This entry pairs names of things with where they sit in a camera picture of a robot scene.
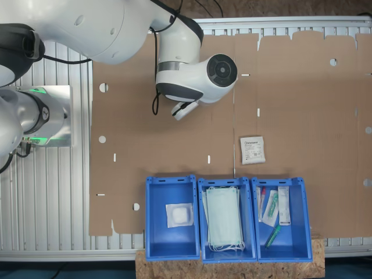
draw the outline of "black cable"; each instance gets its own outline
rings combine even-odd
[[[12,162],[12,160],[13,160],[13,154],[9,154],[8,161],[6,161],[4,167],[2,167],[0,169],[0,174],[2,174],[3,172],[5,172],[5,170],[10,166],[10,163]]]
[[[152,27],[150,27],[150,31],[153,33],[153,36],[155,38],[155,82],[156,82],[156,74],[158,72],[158,37],[156,35],[156,31]],[[161,93],[156,88],[156,96],[155,96],[155,99],[152,102],[152,113],[154,115],[158,115],[158,111],[159,111],[159,96],[160,95],[161,95]]]
[[[220,4],[216,0],[213,0],[213,2],[215,2],[217,4],[217,6],[220,8],[221,16],[223,17],[223,10],[222,10]]]
[[[369,17],[372,17],[372,13],[358,13],[357,16],[369,16]]]
[[[31,144],[26,143],[26,154],[22,155],[22,154],[17,152],[17,156],[21,157],[21,158],[26,158],[30,154],[30,152],[31,152]]]
[[[168,28],[170,28],[173,25],[173,23],[177,19],[177,16],[181,12],[183,2],[184,2],[184,0],[181,0],[180,7],[176,10],[176,12],[174,14],[174,17],[171,18],[171,23],[167,27],[165,27],[163,29],[160,29],[160,30],[155,30],[152,27],[149,28],[150,31],[153,33],[153,36],[155,38],[155,82],[156,82],[156,74],[158,73],[158,36],[156,35],[156,33],[163,32],[163,31],[167,30]],[[159,112],[159,97],[160,97],[161,93],[159,92],[159,90],[157,88],[155,88],[155,90],[156,90],[156,96],[155,96],[154,100],[152,101],[152,113],[154,115],[158,115],[158,112]]]
[[[55,61],[55,62],[60,62],[60,63],[68,64],[68,65],[77,65],[77,64],[83,64],[83,63],[87,63],[89,61],[92,61],[92,59],[86,59],[86,60],[80,60],[80,61],[66,61],[66,60],[62,60],[62,59],[59,59],[59,58],[54,58],[54,57],[51,57],[51,56],[48,56],[48,55],[45,55],[45,54],[42,57],[45,58],[45,59],[49,59],[49,60],[52,60],[52,61]]]
[[[64,263],[56,272],[56,274],[53,275],[53,277],[51,277],[51,279],[55,279],[58,274],[68,265],[69,263]]]
[[[160,33],[160,32],[163,32],[163,31],[165,31],[165,30],[167,30],[168,28],[170,28],[172,25],[173,25],[173,23],[176,21],[176,19],[177,19],[177,16],[180,14],[180,12],[181,12],[181,8],[182,8],[182,4],[184,3],[184,0],[181,0],[181,3],[180,3],[180,6],[178,7],[178,9],[176,10],[176,12],[174,13],[174,17],[172,17],[170,20],[171,20],[171,22],[170,22],[170,24],[167,26],[167,27],[165,27],[165,28],[163,28],[163,29],[160,29],[160,30],[154,30],[154,32],[157,32],[157,33]]]
[[[203,7],[203,9],[210,15],[210,17],[213,18],[213,16],[210,14],[206,7],[204,7],[198,0],[195,0],[195,2],[198,3],[201,7]]]

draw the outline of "white packet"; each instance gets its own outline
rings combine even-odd
[[[263,138],[241,138],[242,164],[264,163],[266,161],[263,151]]]
[[[288,226],[291,224],[289,212],[289,186],[278,186],[279,195],[279,225]]]
[[[192,203],[165,205],[168,228],[192,226],[194,224],[194,210]]]
[[[278,206],[279,202],[278,202],[278,199],[277,199],[277,201],[275,203],[274,213],[271,217],[269,217],[269,211],[270,211],[270,208],[271,208],[271,204],[273,203],[273,199],[274,199],[275,194],[278,195],[278,191],[276,191],[276,190],[271,190],[270,191],[269,201],[267,202],[265,213],[264,213],[263,218],[262,218],[262,222],[264,222],[265,224],[267,224],[271,227],[275,226],[275,222],[277,220],[278,212],[279,212],[279,206]]]

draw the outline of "floor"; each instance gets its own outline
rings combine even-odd
[[[161,0],[177,9],[181,0]],[[372,12],[370,0],[216,0],[224,17],[356,16]],[[213,17],[221,17],[214,0],[198,0]],[[196,0],[184,0],[182,14],[194,19],[210,17]]]

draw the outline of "table surface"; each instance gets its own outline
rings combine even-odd
[[[210,35],[258,33],[290,35],[301,30],[324,35],[372,33],[369,17],[261,17],[202,19]],[[54,42],[46,54],[60,59],[83,56]],[[14,85],[70,85],[73,98],[73,146],[33,148],[29,157],[15,158],[0,176],[0,259],[9,261],[134,260],[145,247],[143,234],[90,237],[89,161],[92,102],[92,63],[35,63]],[[4,165],[7,158],[0,158]],[[372,255],[372,238],[324,240],[327,256]]]

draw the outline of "surgical face mask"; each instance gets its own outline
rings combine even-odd
[[[206,191],[206,196],[211,250],[243,250],[238,189],[211,187]]]

